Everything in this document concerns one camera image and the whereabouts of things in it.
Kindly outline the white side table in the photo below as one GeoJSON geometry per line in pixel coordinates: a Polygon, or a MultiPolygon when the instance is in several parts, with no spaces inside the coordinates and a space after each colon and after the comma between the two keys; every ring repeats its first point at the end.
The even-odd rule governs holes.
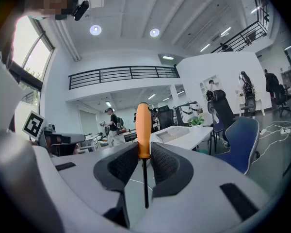
{"type": "MultiPolygon", "coordinates": [[[[238,98],[238,104],[239,104],[239,116],[242,114],[242,110],[245,110],[246,107],[246,100],[244,95],[239,95],[238,98]]],[[[260,111],[263,116],[265,116],[265,111],[264,111],[264,105],[263,105],[263,100],[260,92],[255,93],[255,105],[259,104],[260,111]]]]}

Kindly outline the blue swivel chair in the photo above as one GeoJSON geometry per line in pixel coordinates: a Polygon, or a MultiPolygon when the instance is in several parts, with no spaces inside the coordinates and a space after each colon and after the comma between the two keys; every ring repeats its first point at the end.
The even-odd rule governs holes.
{"type": "Polygon", "coordinates": [[[215,155],[242,174],[247,174],[253,162],[259,142],[259,122],[253,118],[240,117],[226,129],[229,151],[215,155]]]}

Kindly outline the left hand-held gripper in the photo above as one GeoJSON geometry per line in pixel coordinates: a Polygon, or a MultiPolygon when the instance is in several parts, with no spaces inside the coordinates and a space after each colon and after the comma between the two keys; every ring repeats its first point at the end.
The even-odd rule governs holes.
{"type": "Polygon", "coordinates": [[[85,135],[57,133],[54,124],[38,113],[31,111],[22,131],[37,142],[37,145],[72,145],[85,141],[85,135]]]}

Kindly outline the black office chair round headrest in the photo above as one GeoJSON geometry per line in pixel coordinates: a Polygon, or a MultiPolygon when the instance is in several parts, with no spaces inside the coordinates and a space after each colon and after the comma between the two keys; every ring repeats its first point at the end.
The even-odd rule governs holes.
{"type": "Polygon", "coordinates": [[[223,125],[222,137],[227,143],[227,147],[230,147],[229,141],[226,137],[226,130],[234,122],[234,114],[226,99],[226,94],[223,90],[207,91],[206,92],[208,112],[214,115],[217,114],[219,123],[223,125]]]}

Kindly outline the black stair railing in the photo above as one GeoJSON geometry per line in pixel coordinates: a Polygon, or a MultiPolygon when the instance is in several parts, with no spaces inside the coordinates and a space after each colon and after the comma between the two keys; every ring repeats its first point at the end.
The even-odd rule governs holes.
{"type": "Polygon", "coordinates": [[[246,47],[251,46],[255,41],[267,36],[270,18],[268,1],[242,0],[242,3],[245,10],[245,17],[247,19],[247,27],[240,31],[231,29],[229,34],[231,34],[232,37],[224,40],[212,51],[212,53],[228,50],[242,51],[246,47]],[[260,9],[251,14],[251,11],[258,6],[260,6],[260,9]]]}

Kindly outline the white arched shelf cabinet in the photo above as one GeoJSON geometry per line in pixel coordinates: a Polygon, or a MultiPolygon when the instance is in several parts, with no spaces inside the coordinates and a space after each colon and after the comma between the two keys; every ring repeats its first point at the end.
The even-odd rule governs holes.
{"type": "Polygon", "coordinates": [[[203,80],[199,85],[200,85],[200,89],[201,89],[201,92],[202,92],[202,95],[203,95],[204,102],[207,102],[206,93],[208,92],[209,80],[214,80],[214,82],[221,89],[221,83],[220,83],[220,79],[219,79],[218,75],[214,75],[214,76],[211,76],[211,77],[206,78],[205,80],[203,80]]]}

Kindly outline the black mezzanine railing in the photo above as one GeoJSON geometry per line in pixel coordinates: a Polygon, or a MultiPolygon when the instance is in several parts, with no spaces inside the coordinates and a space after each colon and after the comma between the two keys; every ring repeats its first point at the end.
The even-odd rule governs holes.
{"type": "Polygon", "coordinates": [[[123,66],[108,67],[71,74],[69,90],[90,85],[116,81],[151,79],[151,78],[179,78],[175,67],[157,66],[123,66]]]}

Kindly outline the large glass window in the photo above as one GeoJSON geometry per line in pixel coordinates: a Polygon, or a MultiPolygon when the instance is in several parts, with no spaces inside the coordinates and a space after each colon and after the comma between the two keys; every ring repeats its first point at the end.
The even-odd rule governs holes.
{"type": "Polygon", "coordinates": [[[38,20],[24,16],[17,21],[13,48],[13,62],[42,81],[54,46],[38,20]]]}

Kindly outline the blue chair black frame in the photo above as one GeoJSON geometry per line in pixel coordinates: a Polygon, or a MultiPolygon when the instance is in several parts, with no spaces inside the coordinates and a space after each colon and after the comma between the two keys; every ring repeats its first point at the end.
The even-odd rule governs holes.
{"type": "Polygon", "coordinates": [[[217,142],[218,140],[220,140],[220,133],[223,132],[223,129],[224,129],[224,125],[222,123],[222,121],[219,121],[219,122],[216,122],[214,121],[213,122],[213,141],[214,141],[214,151],[216,152],[217,150],[217,142]]]}

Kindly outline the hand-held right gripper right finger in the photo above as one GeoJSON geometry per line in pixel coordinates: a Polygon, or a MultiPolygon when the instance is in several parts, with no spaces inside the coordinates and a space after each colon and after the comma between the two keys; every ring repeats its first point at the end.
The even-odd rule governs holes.
{"type": "Polygon", "coordinates": [[[177,195],[194,175],[194,168],[189,160],[155,142],[151,143],[150,162],[156,184],[152,192],[153,198],[177,195]]]}

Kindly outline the green potted plant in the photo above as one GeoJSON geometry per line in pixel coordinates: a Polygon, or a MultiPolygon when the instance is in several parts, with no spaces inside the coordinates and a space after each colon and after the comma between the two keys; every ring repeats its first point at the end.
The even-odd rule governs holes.
{"type": "Polygon", "coordinates": [[[190,127],[203,127],[204,119],[202,116],[194,116],[190,118],[187,123],[190,127]]]}

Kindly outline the grey folder board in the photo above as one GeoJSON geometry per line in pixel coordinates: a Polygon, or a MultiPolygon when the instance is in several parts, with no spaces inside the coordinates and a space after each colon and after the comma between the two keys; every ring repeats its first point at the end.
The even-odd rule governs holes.
{"type": "Polygon", "coordinates": [[[185,136],[189,133],[190,130],[188,127],[175,126],[170,129],[165,129],[161,133],[156,134],[156,138],[162,143],[167,143],[182,136],[185,136]]]}

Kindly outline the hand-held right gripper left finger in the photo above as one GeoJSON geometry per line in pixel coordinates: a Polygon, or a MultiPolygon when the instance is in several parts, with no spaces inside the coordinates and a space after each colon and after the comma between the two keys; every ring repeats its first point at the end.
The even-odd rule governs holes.
{"type": "Polygon", "coordinates": [[[94,177],[104,189],[123,192],[138,165],[138,152],[135,142],[99,160],[94,166],[94,177]]]}

